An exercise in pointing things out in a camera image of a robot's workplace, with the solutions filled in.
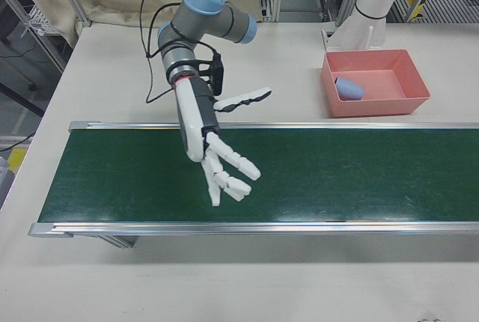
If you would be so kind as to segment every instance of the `pink tray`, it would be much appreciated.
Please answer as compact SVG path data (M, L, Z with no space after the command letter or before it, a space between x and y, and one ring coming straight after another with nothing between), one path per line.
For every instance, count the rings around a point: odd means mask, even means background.
M363 98L341 100L339 76L362 86ZM430 97L406 50L327 52L321 80L336 118L410 114Z

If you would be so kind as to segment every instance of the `robotic arm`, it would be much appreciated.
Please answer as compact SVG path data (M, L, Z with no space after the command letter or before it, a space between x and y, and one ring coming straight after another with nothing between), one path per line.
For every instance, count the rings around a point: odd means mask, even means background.
M222 189L237 201L251 192L247 183L224 171L219 157L252 180L260 177L252 162L219 138L215 111L230 112L240 105L261 101L271 94L271 89L217 101L215 96L222 92L221 56L213 49L212 61L200 61L194 50L205 34L249 43L256 29L254 19L228 0L183 0L173 19L158 31L166 78L176 95L186 154L191 161L201 163L213 206L219 206ZM209 68L200 70L202 64ZM205 81L202 76L209 76L210 80Z

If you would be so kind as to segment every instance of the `tabletop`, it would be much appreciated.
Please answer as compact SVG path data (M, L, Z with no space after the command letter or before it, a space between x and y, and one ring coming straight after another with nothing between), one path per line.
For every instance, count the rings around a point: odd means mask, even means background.
M331 121L319 80L322 27L260 25L247 46L205 39L222 53L226 97L273 89L262 103L220 121ZM407 116L341 121L479 121L479 25L388 25L387 31L385 48L409 51L430 100ZM173 95L144 103L143 56L138 29L83 31L0 213L6 320L464 321L478 314L476 237L143 237L127 252L85 237L28 237L71 121L177 121ZM167 84L160 61L153 66L154 91L161 92Z

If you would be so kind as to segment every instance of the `blue cup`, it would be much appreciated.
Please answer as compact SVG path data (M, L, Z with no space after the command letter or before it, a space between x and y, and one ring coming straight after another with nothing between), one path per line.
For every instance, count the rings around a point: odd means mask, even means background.
M344 77L339 76L335 83L339 98L342 100L360 100L364 96L364 88L362 86L359 86Z

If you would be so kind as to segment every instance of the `green belt surface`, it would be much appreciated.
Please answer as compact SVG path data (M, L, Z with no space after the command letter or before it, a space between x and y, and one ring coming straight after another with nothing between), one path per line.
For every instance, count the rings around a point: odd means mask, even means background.
M479 221L479 130L238 129L261 170L212 207L179 130L73 130L38 222Z

